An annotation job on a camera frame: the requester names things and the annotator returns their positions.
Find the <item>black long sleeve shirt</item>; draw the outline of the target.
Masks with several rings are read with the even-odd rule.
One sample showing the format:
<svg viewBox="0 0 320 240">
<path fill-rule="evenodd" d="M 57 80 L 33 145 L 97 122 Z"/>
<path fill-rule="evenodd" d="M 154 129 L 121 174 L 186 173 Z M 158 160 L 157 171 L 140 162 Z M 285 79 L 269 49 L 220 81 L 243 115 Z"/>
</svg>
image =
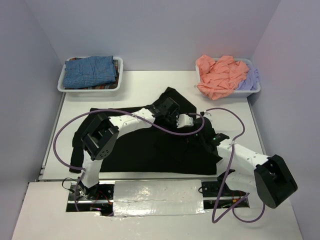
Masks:
<svg viewBox="0 0 320 240">
<path fill-rule="evenodd" d="M 180 113 L 196 113 L 197 108 L 177 90 L 171 87 L 153 103 L 172 98 L 180 106 Z M 70 165 L 83 166 L 84 151 L 82 136 L 92 120 L 99 113 L 88 115 L 74 133 Z M 202 125 L 202 119 L 193 116 L 194 127 L 173 129 L 161 126 L 176 133 L 189 133 Z M 191 175 L 215 175 L 217 163 L 221 160 L 212 153 L 190 144 L 190 136 L 168 134 L 154 126 L 125 134 L 116 140 L 111 154 L 103 160 L 101 173 L 142 172 L 177 173 Z"/>
</svg>

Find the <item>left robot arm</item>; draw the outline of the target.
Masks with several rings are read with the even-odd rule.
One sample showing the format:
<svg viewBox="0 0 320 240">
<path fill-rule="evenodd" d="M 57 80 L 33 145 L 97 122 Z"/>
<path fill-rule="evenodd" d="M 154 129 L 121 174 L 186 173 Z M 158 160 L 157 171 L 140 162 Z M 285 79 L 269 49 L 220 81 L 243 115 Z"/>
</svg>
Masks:
<svg viewBox="0 0 320 240">
<path fill-rule="evenodd" d="M 112 152 L 118 138 L 140 129 L 150 128 L 157 120 L 177 127 L 180 106 L 170 97 L 159 105 L 148 105 L 140 110 L 120 116 L 97 114 L 84 131 L 82 140 L 84 159 L 79 192 L 86 199 L 98 194 L 99 172 L 103 160 Z"/>
</svg>

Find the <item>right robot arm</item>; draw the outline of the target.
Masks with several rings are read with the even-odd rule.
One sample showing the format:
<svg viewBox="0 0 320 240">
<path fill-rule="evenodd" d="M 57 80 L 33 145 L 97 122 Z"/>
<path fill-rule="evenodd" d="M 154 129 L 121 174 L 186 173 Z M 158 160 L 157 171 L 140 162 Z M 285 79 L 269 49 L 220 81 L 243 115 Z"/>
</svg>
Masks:
<svg viewBox="0 0 320 240">
<path fill-rule="evenodd" d="M 228 196 L 242 186 L 247 195 L 256 190 L 263 204 L 275 209 L 298 190 L 281 156 L 254 152 L 223 133 L 215 133 L 213 128 L 204 127 L 197 136 L 219 160 L 229 158 L 226 171 L 217 177 L 217 189 L 205 182 L 201 187 L 203 196 L 214 195 L 219 200 L 221 195 Z"/>
</svg>

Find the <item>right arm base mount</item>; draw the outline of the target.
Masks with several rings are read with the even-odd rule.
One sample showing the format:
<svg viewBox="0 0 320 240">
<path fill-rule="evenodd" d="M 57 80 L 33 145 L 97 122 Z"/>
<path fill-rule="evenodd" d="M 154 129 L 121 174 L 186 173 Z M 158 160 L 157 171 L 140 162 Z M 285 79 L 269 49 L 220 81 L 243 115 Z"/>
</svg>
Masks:
<svg viewBox="0 0 320 240">
<path fill-rule="evenodd" d="M 225 172 L 220 174 L 214 181 L 212 180 L 201 182 L 201 187 L 198 189 L 198 192 L 203 197 L 203 208 L 205 210 L 214 208 L 224 175 Z M 217 208 L 228 209 L 234 203 L 243 198 L 246 194 L 246 192 L 241 190 L 231 190 L 225 183 L 222 189 L 222 193 Z"/>
</svg>

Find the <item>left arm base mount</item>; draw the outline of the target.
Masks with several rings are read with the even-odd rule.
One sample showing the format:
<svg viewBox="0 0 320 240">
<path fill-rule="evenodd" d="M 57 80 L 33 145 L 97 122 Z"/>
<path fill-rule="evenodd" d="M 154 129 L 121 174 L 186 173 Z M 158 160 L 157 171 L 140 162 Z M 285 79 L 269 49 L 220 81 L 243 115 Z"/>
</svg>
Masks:
<svg viewBox="0 0 320 240">
<path fill-rule="evenodd" d="M 68 190 L 68 197 L 66 203 L 66 212 L 77 212 L 76 205 L 79 212 L 100 212 L 102 216 L 112 216 L 113 202 L 114 202 L 114 183 L 101 183 L 93 196 L 86 197 L 76 183 L 71 182 L 70 186 L 62 186 Z"/>
</svg>

